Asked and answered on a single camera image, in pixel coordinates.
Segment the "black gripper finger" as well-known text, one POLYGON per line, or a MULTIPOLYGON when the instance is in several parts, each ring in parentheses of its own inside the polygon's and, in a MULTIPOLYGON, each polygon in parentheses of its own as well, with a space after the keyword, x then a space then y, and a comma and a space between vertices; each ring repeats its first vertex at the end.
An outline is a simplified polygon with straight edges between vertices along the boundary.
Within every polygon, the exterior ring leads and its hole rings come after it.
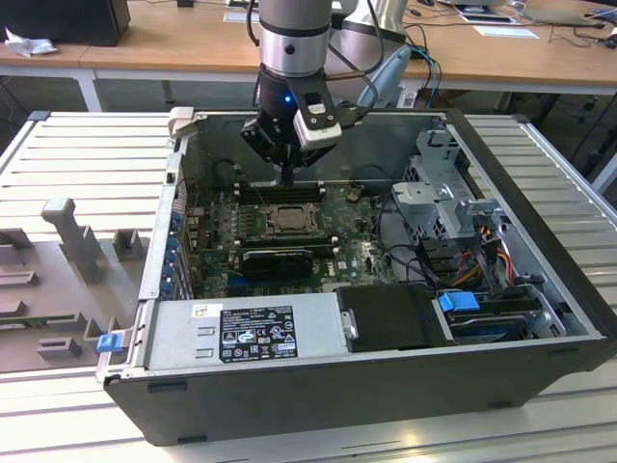
POLYGON ((289 144, 283 124, 277 118, 251 118, 241 129, 241 136, 253 151, 266 163, 281 172, 280 184, 289 185, 289 144))
POLYGON ((287 185, 292 186, 295 175, 303 168, 308 168, 332 151, 334 146, 317 150, 302 151, 297 144, 289 145, 287 150, 287 185))

